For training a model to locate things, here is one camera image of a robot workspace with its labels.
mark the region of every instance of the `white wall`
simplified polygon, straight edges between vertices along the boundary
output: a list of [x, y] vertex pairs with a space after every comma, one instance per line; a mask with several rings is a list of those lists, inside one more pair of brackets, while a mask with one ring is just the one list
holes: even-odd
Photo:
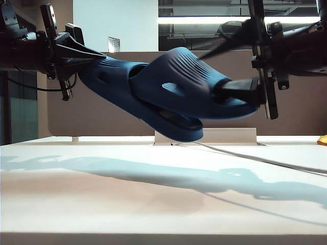
[[158, 0], [75, 0], [74, 24], [85, 45], [108, 51], [108, 36], [121, 40], [121, 51], [158, 51]]

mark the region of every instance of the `fluorescent light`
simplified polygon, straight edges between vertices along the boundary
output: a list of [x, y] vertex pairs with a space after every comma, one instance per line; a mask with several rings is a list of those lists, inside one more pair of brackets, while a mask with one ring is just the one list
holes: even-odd
[[[179, 25], [196, 25], [196, 24], [223, 24], [228, 21], [245, 21], [250, 17], [243, 16], [221, 16], [221, 17], [159, 17], [159, 24], [179, 24]], [[320, 21], [320, 17], [265, 17], [265, 23], [273, 22], [282, 23], [315, 23]]]

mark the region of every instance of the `white cable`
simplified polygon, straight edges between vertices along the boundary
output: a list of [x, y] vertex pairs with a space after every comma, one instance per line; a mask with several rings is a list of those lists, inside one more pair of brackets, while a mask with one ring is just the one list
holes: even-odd
[[293, 165], [293, 164], [288, 164], [288, 163], [283, 163], [283, 162], [277, 162], [277, 161], [269, 160], [269, 159], [262, 158], [262, 157], [256, 157], [256, 156], [231, 152], [231, 151], [219, 149], [219, 148], [216, 148], [216, 147], [213, 147], [213, 146], [210, 146], [210, 145], [207, 145], [205, 143], [198, 142], [198, 141], [193, 141], [193, 143], [196, 143], [196, 144], [202, 145], [204, 147], [207, 147], [207, 148], [209, 148], [211, 150], [214, 150], [214, 151], [217, 151], [217, 152], [223, 152], [223, 153], [235, 156], [235, 157], [242, 157], [242, 158], [246, 158], [246, 159], [250, 159], [250, 160], [254, 160], [254, 161], [269, 163], [269, 164], [273, 164], [273, 165], [277, 165], [277, 166], [281, 166], [281, 167], [287, 167], [287, 168], [291, 168], [291, 169], [294, 169], [294, 170], [305, 171], [307, 173], [317, 174], [317, 175], [321, 175], [321, 176], [325, 176], [325, 177], [326, 177], [326, 174], [327, 174], [327, 170], [320, 169], [320, 168], [303, 167], [303, 166], [298, 166], [298, 165]]

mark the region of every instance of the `table surface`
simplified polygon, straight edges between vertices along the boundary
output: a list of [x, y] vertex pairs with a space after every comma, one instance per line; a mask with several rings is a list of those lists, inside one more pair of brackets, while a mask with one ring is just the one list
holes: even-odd
[[[318, 136], [217, 146], [327, 169]], [[1, 232], [327, 236], [327, 178], [154, 137], [1, 147]]]

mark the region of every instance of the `yellow object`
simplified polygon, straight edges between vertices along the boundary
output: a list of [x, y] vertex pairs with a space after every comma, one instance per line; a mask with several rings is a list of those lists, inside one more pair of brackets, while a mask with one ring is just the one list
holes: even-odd
[[327, 146], [327, 135], [321, 136], [318, 140], [317, 140], [318, 144], [321, 145], [326, 145]]

